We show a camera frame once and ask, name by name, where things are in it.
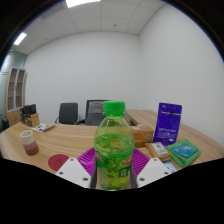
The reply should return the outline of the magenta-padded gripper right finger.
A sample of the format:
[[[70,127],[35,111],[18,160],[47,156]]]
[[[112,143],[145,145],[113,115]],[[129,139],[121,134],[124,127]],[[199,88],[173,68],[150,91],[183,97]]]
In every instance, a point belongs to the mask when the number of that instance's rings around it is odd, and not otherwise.
[[[159,158],[149,158],[139,149],[132,155],[130,182],[132,188],[140,188],[170,175],[171,172]]]

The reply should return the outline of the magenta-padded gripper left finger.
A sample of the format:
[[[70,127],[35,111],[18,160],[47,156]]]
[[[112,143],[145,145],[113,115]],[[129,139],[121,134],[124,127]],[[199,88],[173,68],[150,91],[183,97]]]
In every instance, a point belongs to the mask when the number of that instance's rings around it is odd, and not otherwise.
[[[78,158],[69,158],[56,172],[56,176],[81,187],[94,189],[97,184],[95,149],[87,150]]]

